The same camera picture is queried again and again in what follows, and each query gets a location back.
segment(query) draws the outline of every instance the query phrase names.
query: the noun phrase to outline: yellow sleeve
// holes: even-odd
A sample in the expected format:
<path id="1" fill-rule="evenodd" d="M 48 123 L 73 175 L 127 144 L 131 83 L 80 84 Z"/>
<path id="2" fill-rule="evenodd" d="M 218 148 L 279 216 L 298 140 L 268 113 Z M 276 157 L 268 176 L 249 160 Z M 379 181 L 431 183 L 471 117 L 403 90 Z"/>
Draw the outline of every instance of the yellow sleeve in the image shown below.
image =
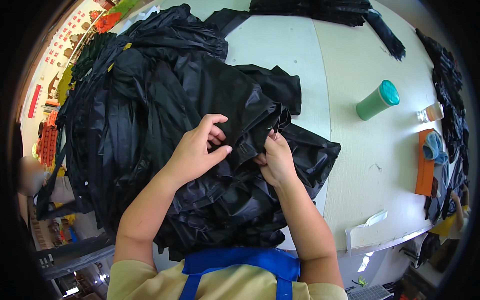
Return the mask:
<path id="1" fill-rule="evenodd" d="M 110 269 L 107 300 L 122 300 L 157 275 L 152 266 L 134 260 L 119 261 Z"/>
<path id="2" fill-rule="evenodd" d="M 312 283 L 307 285 L 312 300 L 348 300 L 344 289 L 331 283 Z"/>

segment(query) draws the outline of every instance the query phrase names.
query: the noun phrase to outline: blue apron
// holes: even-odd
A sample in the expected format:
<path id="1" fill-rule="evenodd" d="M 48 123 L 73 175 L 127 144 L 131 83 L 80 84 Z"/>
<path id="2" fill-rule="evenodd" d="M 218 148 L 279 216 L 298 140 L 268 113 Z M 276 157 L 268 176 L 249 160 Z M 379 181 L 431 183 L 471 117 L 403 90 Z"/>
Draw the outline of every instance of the blue apron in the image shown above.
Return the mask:
<path id="1" fill-rule="evenodd" d="M 196 252 L 185 257 L 182 273 L 187 274 L 180 300 L 194 300 L 203 274 L 249 264 L 276 276 L 276 300 L 292 299 L 292 281 L 300 276 L 300 260 L 276 248 L 218 248 Z"/>

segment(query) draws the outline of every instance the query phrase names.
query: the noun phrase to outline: white table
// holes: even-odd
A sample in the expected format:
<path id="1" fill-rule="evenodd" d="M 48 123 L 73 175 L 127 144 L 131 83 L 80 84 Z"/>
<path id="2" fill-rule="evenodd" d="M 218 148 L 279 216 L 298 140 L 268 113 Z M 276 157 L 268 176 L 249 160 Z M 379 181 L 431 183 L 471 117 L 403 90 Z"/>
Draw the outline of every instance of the white table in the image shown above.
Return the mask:
<path id="1" fill-rule="evenodd" d="M 190 4 L 192 14 L 205 20 L 224 7 L 249 10 L 250 0 L 156 0 L 138 12 L 151 5 L 167 9 L 184 2 Z M 384 209 L 387 219 L 352 231 L 353 255 L 399 244 L 431 226 L 423 211 L 425 197 L 413 192 L 417 133 L 427 128 L 441 132 L 439 121 L 420 124 L 416 117 L 436 99 L 433 63 L 412 26 L 371 2 L 404 44 L 407 55 L 402 62 L 388 54 L 368 23 L 352 28 L 302 17 L 254 16 L 226 37 L 227 64 L 278 65 L 299 75 L 301 115 L 292 122 L 342 145 L 328 183 L 316 198 L 340 254 L 346 249 L 345 229 Z M 355 105 L 383 79 L 395 84 L 400 104 L 362 121 Z M 284 232 L 287 240 L 281 247 L 293 249 L 288 230 Z"/>

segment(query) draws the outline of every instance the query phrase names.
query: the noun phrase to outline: green cup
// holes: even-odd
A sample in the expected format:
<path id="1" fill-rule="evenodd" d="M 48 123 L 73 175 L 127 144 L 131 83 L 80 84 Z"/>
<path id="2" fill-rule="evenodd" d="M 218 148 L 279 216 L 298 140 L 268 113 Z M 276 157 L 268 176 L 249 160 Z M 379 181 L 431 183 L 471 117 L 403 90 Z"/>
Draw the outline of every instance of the green cup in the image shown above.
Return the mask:
<path id="1" fill-rule="evenodd" d="M 362 120 L 366 121 L 379 112 L 399 103 L 400 97 L 393 83 L 389 80 L 383 80 L 378 88 L 357 104 L 357 114 Z"/>

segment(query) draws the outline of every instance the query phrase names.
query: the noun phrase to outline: blue towel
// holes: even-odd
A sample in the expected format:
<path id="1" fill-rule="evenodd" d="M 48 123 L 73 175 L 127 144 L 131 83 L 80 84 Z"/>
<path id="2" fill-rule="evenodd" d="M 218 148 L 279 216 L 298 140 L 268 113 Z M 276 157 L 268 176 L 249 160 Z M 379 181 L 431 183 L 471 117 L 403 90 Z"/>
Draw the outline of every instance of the blue towel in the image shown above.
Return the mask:
<path id="1" fill-rule="evenodd" d="M 423 156 L 427 160 L 435 160 L 435 164 L 444 165 L 448 161 L 447 153 L 443 152 L 442 137 L 436 131 L 432 131 L 425 137 L 423 144 Z"/>

